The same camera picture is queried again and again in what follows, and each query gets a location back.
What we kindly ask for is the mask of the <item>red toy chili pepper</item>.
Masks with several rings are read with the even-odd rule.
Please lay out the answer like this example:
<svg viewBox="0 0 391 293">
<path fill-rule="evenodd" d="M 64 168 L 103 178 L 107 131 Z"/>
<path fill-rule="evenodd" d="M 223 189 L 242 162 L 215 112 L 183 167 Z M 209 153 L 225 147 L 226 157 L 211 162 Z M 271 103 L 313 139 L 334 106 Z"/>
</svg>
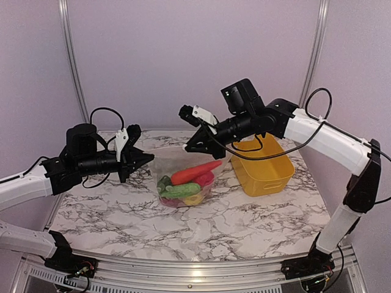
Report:
<svg viewBox="0 0 391 293">
<path fill-rule="evenodd" d="M 214 170 L 222 164 L 222 161 L 211 161 L 205 164 L 201 164 L 195 167 L 187 168 L 184 170 L 180 170 L 174 173 L 170 178 L 171 182 L 174 186 L 186 184 L 192 181 L 194 178 L 207 173 L 209 171 Z"/>
</svg>

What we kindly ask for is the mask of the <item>red toy tomato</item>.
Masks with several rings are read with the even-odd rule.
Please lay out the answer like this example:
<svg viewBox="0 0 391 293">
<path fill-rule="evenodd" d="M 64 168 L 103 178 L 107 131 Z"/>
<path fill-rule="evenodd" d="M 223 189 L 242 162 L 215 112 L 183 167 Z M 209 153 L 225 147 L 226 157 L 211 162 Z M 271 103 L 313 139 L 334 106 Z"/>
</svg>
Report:
<svg viewBox="0 0 391 293">
<path fill-rule="evenodd" d="M 204 188 L 214 182 L 214 174 L 213 172 L 204 173 L 194 178 L 193 182 L 198 184 L 201 188 Z"/>
</svg>

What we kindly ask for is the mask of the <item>clear zip top bag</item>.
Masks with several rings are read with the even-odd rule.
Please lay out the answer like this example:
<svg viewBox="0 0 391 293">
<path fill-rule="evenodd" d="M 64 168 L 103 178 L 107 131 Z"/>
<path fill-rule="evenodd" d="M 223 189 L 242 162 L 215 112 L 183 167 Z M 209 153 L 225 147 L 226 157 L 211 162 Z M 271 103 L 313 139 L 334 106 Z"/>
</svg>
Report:
<svg viewBox="0 0 391 293">
<path fill-rule="evenodd" d="M 158 200 L 171 208 L 202 204 L 223 172 L 231 156 L 214 159 L 210 154 L 188 153 L 184 146 L 150 150 L 148 166 L 155 182 Z"/>
</svg>

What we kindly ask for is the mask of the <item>dark green toy broccoli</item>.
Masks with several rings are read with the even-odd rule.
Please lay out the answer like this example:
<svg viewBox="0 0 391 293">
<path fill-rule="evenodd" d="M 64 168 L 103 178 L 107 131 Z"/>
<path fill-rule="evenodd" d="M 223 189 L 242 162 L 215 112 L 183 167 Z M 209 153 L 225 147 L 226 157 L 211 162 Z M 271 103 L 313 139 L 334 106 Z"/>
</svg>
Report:
<svg viewBox="0 0 391 293">
<path fill-rule="evenodd" d="M 159 194 L 162 194 L 164 191 L 167 191 L 167 188 L 171 189 L 173 186 L 171 178 L 167 175 L 164 175 L 156 185 L 157 191 Z"/>
</svg>

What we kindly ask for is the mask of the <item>green toy cucumber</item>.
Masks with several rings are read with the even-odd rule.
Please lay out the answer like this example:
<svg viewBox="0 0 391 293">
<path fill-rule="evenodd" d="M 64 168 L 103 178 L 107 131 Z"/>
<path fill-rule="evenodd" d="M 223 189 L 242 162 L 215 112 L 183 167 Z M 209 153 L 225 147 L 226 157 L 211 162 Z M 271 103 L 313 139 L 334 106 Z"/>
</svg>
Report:
<svg viewBox="0 0 391 293">
<path fill-rule="evenodd" d="M 160 193 L 160 196 L 168 199 L 184 198 L 199 193 L 201 189 L 201 186 L 197 183 L 167 186 L 166 189 Z"/>
</svg>

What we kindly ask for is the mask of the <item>yellow toy pepper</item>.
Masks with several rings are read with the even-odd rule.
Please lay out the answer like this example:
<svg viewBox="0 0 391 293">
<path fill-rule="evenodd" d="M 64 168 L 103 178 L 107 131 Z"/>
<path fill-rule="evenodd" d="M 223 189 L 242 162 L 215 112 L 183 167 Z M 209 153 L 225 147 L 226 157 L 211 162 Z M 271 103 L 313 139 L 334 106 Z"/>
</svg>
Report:
<svg viewBox="0 0 391 293">
<path fill-rule="evenodd" d="M 193 195 L 183 199 L 184 204 L 187 206 L 195 206 L 200 204 L 203 201 L 204 197 L 202 195 Z"/>
</svg>

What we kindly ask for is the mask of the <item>red toy apple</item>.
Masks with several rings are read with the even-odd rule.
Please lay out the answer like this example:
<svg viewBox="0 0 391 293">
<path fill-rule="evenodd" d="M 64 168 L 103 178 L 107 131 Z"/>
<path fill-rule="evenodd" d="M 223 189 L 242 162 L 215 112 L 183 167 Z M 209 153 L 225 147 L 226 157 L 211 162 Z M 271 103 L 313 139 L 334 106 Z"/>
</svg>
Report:
<svg viewBox="0 0 391 293">
<path fill-rule="evenodd" d="M 174 199 L 160 198 L 159 200 L 163 205 L 171 208 L 180 208 L 184 206 L 184 203 L 176 198 Z"/>
</svg>

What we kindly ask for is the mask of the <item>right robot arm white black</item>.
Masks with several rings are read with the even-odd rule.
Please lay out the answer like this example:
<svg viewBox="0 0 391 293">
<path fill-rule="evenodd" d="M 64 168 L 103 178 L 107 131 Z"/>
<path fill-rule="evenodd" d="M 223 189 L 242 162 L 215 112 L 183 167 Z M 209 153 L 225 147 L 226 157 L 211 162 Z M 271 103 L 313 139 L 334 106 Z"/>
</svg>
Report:
<svg viewBox="0 0 391 293">
<path fill-rule="evenodd" d="M 303 269 L 316 273 L 338 243 L 355 228 L 362 214 L 376 204 L 381 175 L 380 144 L 377 140 L 354 137 L 282 98 L 267 106 L 256 98 L 233 114 L 232 118 L 218 122 L 211 112 L 199 106 L 182 106 L 180 118 L 198 128 L 186 143 L 185 151 L 222 159 L 230 151 L 228 144 L 253 134 L 271 134 L 296 142 L 298 148 L 308 146 L 350 171 L 343 202 L 303 259 Z"/>
</svg>

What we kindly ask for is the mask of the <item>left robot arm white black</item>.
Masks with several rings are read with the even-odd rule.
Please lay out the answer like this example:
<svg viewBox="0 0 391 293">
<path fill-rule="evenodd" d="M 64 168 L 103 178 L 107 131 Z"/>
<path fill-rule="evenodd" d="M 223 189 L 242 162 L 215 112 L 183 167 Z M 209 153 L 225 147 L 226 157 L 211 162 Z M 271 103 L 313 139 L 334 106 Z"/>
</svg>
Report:
<svg viewBox="0 0 391 293">
<path fill-rule="evenodd" d="M 139 125 L 119 130 L 115 148 L 98 135 L 97 127 L 83 123 L 67 130 L 66 145 L 58 157 L 41 157 L 26 171 L 1 180 L 1 210 L 56 196 L 82 183 L 84 177 L 117 173 L 121 183 L 154 159 L 134 145 L 141 136 Z M 47 266 L 71 272 L 78 257 L 56 231 L 34 231 L 1 222 L 1 248 L 41 256 Z"/>
</svg>

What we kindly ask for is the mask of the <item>yellow plastic basket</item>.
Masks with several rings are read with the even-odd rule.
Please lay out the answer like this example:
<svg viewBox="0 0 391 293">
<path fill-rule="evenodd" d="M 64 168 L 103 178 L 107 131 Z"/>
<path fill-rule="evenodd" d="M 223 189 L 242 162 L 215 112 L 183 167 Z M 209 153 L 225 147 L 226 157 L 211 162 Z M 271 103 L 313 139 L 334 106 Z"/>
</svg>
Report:
<svg viewBox="0 0 391 293">
<path fill-rule="evenodd" d="M 264 157 L 282 153 L 274 136 L 248 138 L 233 144 L 234 151 L 246 157 Z M 249 161 L 232 156 L 231 163 L 244 192 L 250 197 L 281 192 L 295 173 L 287 155 L 264 161 Z"/>
</svg>

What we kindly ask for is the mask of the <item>front aluminium rail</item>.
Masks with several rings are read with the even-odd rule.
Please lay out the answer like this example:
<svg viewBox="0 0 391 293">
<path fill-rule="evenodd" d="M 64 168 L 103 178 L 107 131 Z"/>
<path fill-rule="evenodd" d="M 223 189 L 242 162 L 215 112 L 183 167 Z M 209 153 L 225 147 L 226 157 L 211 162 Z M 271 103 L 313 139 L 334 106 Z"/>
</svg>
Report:
<svg viewBox="0 0 391 293">
<path fill-rule="evenodd" d="M 35 256 L 23 256 L 11 292 L 366 292 L 351 246 L 334 251 L 335 267 L 286 277 L 284 256 L 239 261 L 165 261 L 79 250 L 97 260 L 93 277 L 67 278 Z"/>
</svg>

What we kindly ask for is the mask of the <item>left aluminium frame post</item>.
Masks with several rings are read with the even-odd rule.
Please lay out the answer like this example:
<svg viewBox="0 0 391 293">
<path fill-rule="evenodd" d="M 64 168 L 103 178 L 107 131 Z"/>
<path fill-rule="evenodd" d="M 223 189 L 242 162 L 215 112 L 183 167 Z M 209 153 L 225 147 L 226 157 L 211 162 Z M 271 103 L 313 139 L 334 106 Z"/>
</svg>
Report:
<svg viewBox="0 0 391 293">
<path fill-rule="evenodd" d="M 79 76 L 78 64 L 76 60 L 76 54 L 73 44 L 73 38 L 71 33 L 70 15 L 68 9 L 68 1 L 59 0 L 59 15 L 62 23 L 62 31 L 64 35 L 65 47 L 67 51 L 68 64 L 70 67 L 70 74 L 75 88 L 77 104 L 84 123 L 89 122 L 89 111 L 87 109 L 87 103 L 82 89 L 82 83 Z"/>
</svg>

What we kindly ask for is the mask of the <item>aluminium frame post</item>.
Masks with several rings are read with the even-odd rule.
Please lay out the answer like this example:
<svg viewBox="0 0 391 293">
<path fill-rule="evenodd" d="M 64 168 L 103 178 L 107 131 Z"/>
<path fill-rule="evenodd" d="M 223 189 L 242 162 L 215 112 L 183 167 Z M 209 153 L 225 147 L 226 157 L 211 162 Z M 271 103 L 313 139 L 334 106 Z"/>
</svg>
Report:
<svg viewBox="0 0 391 293">
<path fill-rule="evenodd" d="M 59 0 L 59 15 L 62 23 L 62 31 L 64 35 L 65 47 L 67 51 L 68 64 L 70 67 L 70 74 L 75 88 L 77 104 L 84 123 L 89 122 L 89 111 L 87 109 L 87 103 L 82 89 L 82 83 L 79 76 L 78 64 L 76 60 L 76 54 L 73 44 L 73 38 L 71 33 L 70 15 L 68 9 L 68 1 Z"/>
<path fill-rule="evenodd" d="M 311 24 L 311 46 L 307 54 L 308 62 L 305 69 L 304 80 L 302 83 L 300 95 L 298 96 L 298 105 L 303 107 L 310 94 L 310 89 L 315 77 L 316 68 L 320 61 L 320 56 L 323 48 L 324 38 L 326 34 L 327 15 L 329 12 L 330 1 L 320 0 L 315 1 L 317 4 L 316 18 Z"/>
</svg>

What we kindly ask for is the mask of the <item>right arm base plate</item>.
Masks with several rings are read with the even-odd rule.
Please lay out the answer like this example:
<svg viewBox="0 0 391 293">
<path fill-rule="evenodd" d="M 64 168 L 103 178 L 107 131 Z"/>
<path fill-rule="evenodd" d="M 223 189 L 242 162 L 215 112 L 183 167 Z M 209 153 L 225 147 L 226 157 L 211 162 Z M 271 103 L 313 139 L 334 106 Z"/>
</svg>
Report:
<svg viewBox="0 0 391 293">
<path fill-rule="evenodd" d="M 287 280 L 292 280 L 331 271 L 334 268 L 335 264 L 330 259 L 326 262 L 319 262 L 308 257 L 301 257 L 282 261 L 280 270 Z"/>
</svg>

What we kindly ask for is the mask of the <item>right aluminium frame post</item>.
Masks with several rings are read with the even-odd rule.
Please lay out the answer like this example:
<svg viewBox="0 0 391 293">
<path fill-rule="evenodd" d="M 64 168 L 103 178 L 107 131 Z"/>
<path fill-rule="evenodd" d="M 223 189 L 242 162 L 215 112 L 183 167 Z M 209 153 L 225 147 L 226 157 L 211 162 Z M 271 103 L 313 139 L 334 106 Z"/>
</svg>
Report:
<svg viewBox="0 0 391 293">
<path fill-rule="evenodd" d="M 324 38 L 326 34 L 327 15 L 329 12 L 330 1 L 320 0 L 315 1 L 317 4 L 316 18 L 311 24 L 311 46 L 307 54 L 308 62 L 305 69 L 304 80 L 302 83 L 300 95 L 298 96 L 298 105 L 303 107 L 310 94 L 310 89 L 315 77 L 316 68 L 320 61 L 320 56 L 323 48 Z"/>
</svg>

